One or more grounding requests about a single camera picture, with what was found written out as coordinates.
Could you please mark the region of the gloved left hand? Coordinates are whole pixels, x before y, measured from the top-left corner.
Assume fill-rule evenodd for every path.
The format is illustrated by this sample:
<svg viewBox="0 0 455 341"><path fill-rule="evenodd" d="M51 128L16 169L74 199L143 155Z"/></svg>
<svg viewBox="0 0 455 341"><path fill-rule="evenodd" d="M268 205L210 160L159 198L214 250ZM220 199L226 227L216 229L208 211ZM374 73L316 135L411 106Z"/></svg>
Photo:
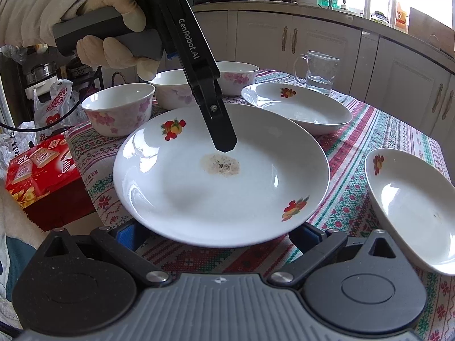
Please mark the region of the gloved left hand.
<svg viewBox="0 0 455 341"><path fill-rule="evenodd" d="M79 7L79 13L83 15L109 6L114 7L122 15L127 28L134 32L145 29L146 16L136 0L86 0ZM159 67L157 61L135 57L126 46L114 38L99 39L95 36L85 36L77 41L76 53L83 64L91 67L130 68L134 66L138 76L144 81L154 79Z"/></svg>

